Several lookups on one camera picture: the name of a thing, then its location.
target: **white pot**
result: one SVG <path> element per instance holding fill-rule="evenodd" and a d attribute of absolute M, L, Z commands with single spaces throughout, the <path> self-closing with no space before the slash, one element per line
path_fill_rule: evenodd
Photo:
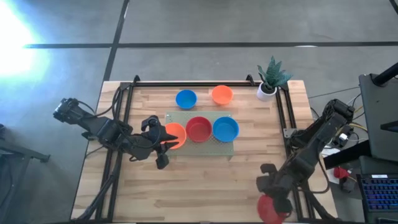
<path fill-rule="evenodd" d="M 263 83 L 261 83 L 260 85 L 259 85 L 259 88 L 258 88 L 258 90 L 257 90 L 257 98 L 259 99 L 259 100 L 261 100 L 261 101 L 264 101 L 264 102 L 267 102 L 267 101 L 270 101 L 270 100 L 272 100 L 273 98 L 274 98 L 274 95 L 275 95 L 275 93 L 276 93 L 276 89 L 277 88 L 275 88 L 275 91 L 273 92 L 273 93 L 264 93 L 262 90 L 261 90 L 261 85 L 262 85 Z"/>

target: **gray floor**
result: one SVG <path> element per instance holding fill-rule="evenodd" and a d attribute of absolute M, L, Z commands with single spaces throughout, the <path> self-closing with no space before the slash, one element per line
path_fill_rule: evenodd
<path fill-rule="evenodd" d="M 14 142 L 52 155 L 32 161 L 10 223 L 68 220 L 87 141 L 52 112 L 64 97 L 95 107 L 110 49 L 26 49 L 22 44 L 111 43 L 123 0 L 2 1 L 0 123 Z M 388 0 L 132 0 L 120 42 L 356 42 L 398 40 Z M 358 86 L 358 75 L 396 63 L 398 47 L 119 49 L 110 80 L 241 80 L 271 56 L 308 96 Z M 348 102 L 358 89 L 310 99 Z M 357 120 L 365 125 L 364 118 Z M 366 135 L 358 130 L 361 138 Z M 338 215 L 363 220 L 361 202 L 332 188 Z"/>

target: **green mat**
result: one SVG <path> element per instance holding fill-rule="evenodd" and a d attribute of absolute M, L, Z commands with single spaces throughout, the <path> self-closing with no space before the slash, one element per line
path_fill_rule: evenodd
<path fill-rule="evenodd" d="M 212 124 L 222 116 L 231 116 L 229 111 L 170 111 L 166 112 L 166 124 L 179 123 L 183 127 L 187 125 L 189 119 L 202 116 L 207 118 Z M 213 135 L 209 140 L 196 143 L 187 138 L 185 144 L 176 150 L 169 149 L 167 154 L 170 156 L 233 156 L 233 142 L 221 142 Z"/>

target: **keyboard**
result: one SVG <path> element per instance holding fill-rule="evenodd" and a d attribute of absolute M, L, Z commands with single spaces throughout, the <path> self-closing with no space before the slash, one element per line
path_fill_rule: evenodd
<path fill-rule="evenodd" d="M 363 207 L 368 212 L 398 212 L 398 174 L 359 175 Z"/>

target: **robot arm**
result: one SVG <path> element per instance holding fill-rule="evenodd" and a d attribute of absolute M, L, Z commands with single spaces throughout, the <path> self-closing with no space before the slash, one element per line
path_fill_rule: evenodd
<path fill-rule="evenodd" d="M 136 160 L 144 160 L 149 157 L 152 151 L 157 153 L 157 168 L 163 169 L 169 163 L 165 154 L 166 151 L 178 144 L 171 141 L 177 137 L 167 134 L 166 128 L 160 124 L 159 118 L 155 115 L 142 121 L 140 134 L 133 134 L 132 127 L 122 121 L 97 117 L 79 107 L 77 99 L 63 99 L 57 109 L 54 118 L 68 124 L 77 124 L 87 132 L 82 136 L 87 139 L 95 138 L 110 150 L 122 150 L 132 155 Z"/>
<path fill-rule="evenodd" d="M 292 153 L 279 170 L 274 164 L 261 166 L 261 172 L 269 175 L 257 178 L 257 188 L 272 198 L 272 207 L 276 213 L 292 211 L 292 204 L 287 199 L 292 187 L 300 187 L 310 178 L 319 162 L 319 153 L 340 128 L 352 122 L 353 114 L 352 106 L 347 106 L 340 100 L 329 101 L 319 119 L 306 130 L 295 130 L 287 139 L 286 146 Z"/>

